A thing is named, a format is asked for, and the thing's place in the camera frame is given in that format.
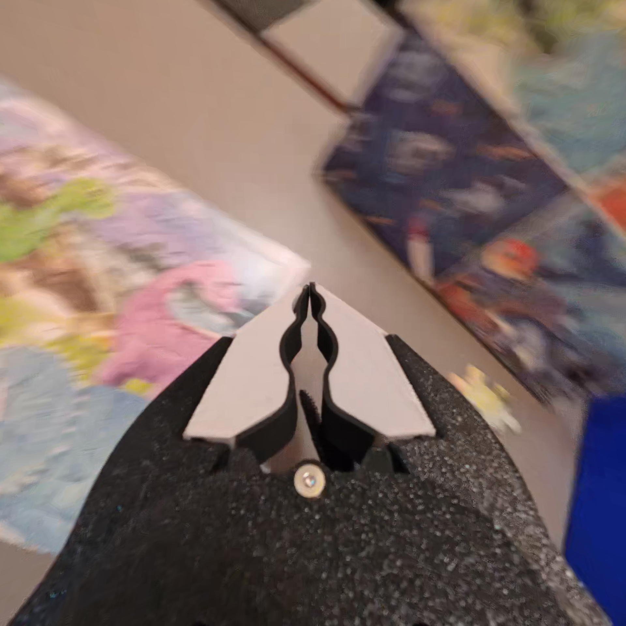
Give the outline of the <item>grey desk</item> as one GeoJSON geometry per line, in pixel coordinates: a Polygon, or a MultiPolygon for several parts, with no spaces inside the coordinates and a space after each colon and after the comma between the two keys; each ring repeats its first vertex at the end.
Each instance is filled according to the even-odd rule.
{"type": "Polygon", "coordinates": [[[325,182],[361,105],[333,111],[202,4],[2,1],[1,80],[309,264],[274,302],[309,286],[295,434],[184,439],[241,327],[222,336],[131,424],[57,554],[1,542],[7,624],[613,625],[565,557],[565,424],[584,436],[591,403],[625,393],[554,408],[529,392],[325,182]],[[434,438],[348,467],[323,442],[311,283],[391,336],[434,438]],[[521,434],[449,382],[467,365],[508,391],[521,434]]]}

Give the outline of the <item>green dinosaur head puzzle piece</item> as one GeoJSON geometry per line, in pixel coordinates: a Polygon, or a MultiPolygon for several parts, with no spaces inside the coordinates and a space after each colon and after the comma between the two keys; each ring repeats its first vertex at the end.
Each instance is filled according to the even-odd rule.
{"type": "Polygon", "coordinates": [[[34,252],[66,215],[78,212],[91,220],[101,220],[115,210],[114,189],[94,178],[70,180],[30,208],[1,200],[1,262],[18,261],[34,252]]]}

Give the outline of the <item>dinosaur puzzle tray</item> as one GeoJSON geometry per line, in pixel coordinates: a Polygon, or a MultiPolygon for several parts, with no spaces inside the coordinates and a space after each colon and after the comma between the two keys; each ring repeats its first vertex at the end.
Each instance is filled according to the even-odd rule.
{"type": "Polygon", "coordinates": [[[1,80],[1,200],[34,207],[76,178],[116,193],[112,216],[65,216],[42,245],[1,262],[1,349],[21,341],[18,320],[112,335],[114,317],[158,274],[225,261],[240,289],[241,326],[307,274],[289,249],[233,221],[160,171],[124,153],[58,108],[1,80]]]}

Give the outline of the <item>blue plastic bin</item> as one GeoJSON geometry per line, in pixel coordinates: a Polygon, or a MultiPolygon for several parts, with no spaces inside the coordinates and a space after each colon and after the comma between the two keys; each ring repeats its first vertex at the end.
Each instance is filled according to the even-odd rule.
{"type": "Polygon", "coordinates": [[[578,454],[565,557],[614,625],[625,625],[625,397],[598,398],[578,454]]]}

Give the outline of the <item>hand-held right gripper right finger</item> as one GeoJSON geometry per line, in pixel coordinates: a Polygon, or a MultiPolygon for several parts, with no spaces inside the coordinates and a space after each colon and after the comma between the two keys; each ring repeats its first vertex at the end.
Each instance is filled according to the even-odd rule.
{"type": "Polygon", "coordinates": [[[320,434],[341,463],[359,465],[377,444],[434,438],[436,428],[391,336],[316,283],[311,283],[311,312],[326,362],[320,434]]]}

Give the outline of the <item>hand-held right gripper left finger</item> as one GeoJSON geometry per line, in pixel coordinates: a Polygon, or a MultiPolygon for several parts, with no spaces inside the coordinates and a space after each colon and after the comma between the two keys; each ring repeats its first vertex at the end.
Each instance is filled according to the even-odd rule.
{"type": "Polygon", "coordinates": [[[309,286],[286,294],[234,335],[184,430],[186,440],[281,450],[297,427],[292,370],[309,286]]]}

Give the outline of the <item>pile of puzzle pieces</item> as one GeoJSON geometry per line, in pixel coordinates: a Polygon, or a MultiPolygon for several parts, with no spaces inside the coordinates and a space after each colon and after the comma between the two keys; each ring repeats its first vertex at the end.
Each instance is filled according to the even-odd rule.
{"type": "Polygon", "coordinates": [[[510,394],[480,369],[467,365],[463,375],[451,372],[448,380],[493,431],[521,434],[520,423],[511,411],[510,394]]]}

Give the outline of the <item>colourful puzzle box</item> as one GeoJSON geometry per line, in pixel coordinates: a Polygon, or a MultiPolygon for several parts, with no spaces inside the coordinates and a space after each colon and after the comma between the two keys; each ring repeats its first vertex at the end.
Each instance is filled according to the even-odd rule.
{"type": "Polygon", "coordinates": [[[625,393],[625,2],[397,6],[325,182],[540,401],[625,393]]]}

